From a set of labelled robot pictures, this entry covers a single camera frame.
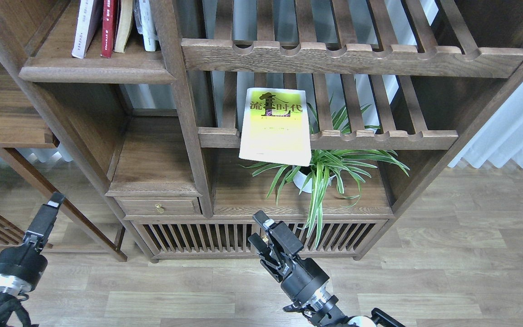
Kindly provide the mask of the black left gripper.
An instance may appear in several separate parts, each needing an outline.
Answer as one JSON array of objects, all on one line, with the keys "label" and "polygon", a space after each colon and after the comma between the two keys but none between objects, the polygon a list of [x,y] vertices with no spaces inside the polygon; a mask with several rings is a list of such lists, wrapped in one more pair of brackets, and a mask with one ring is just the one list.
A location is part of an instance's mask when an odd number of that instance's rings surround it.
[{"label": "black left gripper", "polygon": [[35,290],[48,261],[42,249],[54,227],[58,211],[66,196],[53,192],[25,232],[23,244],[0,252],[0,292],[23,293]]}]

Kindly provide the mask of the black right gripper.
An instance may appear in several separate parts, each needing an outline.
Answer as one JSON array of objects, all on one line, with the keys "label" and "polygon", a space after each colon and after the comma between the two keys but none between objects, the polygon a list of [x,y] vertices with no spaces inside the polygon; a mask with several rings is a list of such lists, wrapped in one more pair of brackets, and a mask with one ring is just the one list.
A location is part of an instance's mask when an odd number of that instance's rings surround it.
[{"label": "black right gripper", "polygon": [[[255,247],[260,263],[274,279],[281,284],[282,290],[292,300],[285,306],[285,312],[305,312],[326,314],[336,306],[338,298],[326,290],[330,277],[312,259],[296,256],[303,249],[303,244],[283,222],[275,222],[263,211],[253,215],[254,221],[262,227],[268,236],[268,243],[259,234],[254,233],[248,240]],[[282,264],[278,255],[295,257]]]}]

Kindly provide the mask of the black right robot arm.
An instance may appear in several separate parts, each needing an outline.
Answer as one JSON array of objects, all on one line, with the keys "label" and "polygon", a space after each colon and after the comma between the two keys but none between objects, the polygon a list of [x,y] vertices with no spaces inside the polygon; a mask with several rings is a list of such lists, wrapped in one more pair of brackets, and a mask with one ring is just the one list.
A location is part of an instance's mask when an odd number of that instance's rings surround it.
[{"label": "black right robot arm", "polygon": [[301,313],[316,327],[401,327],[402,324],[379,308],[371,317],[347,316],[337,306],[338,298],[326,290],[328,275],[311,258],[302,259],[303,244],[283,222],[275,222],[263,211],[253,215],[268,236],[265,242],[254,233],[248,240],[256,248],[260,263],[280,284],[292,304],[285,312]]}]

